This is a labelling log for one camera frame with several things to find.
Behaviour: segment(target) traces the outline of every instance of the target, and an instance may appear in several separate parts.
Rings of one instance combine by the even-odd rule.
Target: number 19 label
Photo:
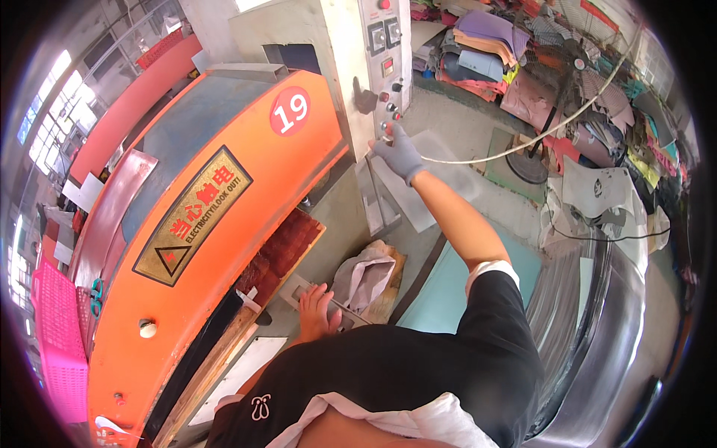
[[[309,116],[311,101],[301,87],[287,87],[276,96],[271,107],[269,123],[278,135],[288,137],[296,134]]]

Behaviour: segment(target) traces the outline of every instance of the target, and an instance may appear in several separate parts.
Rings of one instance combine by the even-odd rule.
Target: fan stand
[[[517,177],[529,184],[539,185],[548,180],[548,169],[543,165],[541,157],[536,157],[532,149],[523,151],[522,154],[518,151],[510,153],[505,156],[505,162]]]
[[[572,67],[578,68],[578,70],[582,70],[578,61],[580,62],[580,64],[582,64],[582,67],[584,67],[584,62],[578,58],[575,59],[574,64],[570,66],[571,68],[569,70],[566,70],[565,75],[563,75],[560,80],[560,90],[558,91],[558,95],[555,98],[555,105],[552,107],[552,109],[550,109],[548,119],[545,120],[543,130],[540,132],[541,134],[547,131],[550,128],[550,124],[553,123],[555,114],[558,112],[558,105],[560,104],[563,94],[567,90],[567,87],[570,84],[570,80],[572,79]],[[536,152],[538,151],[538,147],[542,142],[543,139],[541,138],[540,140],[535,142],[535,144],[529,151],[523,151],[522,153],[518,153],[518,151],[516,151],[505,156],[505,162],[511,168],[512,172],[514,172],[517,177],[521,178],[523,181],[529,184],[539,185],[548,180],[548,169],[545,167],[545,165],[543,165],[542,157],[536,157]]]

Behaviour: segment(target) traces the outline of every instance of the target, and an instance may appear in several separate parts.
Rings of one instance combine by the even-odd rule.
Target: control panel
[[[369,89],[378,95],[374,110],[376,137],[403,113],[401,27],[398,0],[359,0],[369,66]]]

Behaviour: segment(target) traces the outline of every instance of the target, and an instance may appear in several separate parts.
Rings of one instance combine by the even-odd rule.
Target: warning label
[[[174,286],[201,243],[251,183],[222,146],[164,215],[132,270]]]

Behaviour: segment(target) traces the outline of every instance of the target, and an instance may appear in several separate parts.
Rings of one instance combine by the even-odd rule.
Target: green scissors
[[[94,282],[92,282],[92,290],[90,291],[90,297],[92,300],[90,301],[90,312],[93,316],[95,316],[96,320],[100,319],[100,312],[102,312],[102,293],[103,293],[104,287],[102,284],[101,278],[96,278]]]

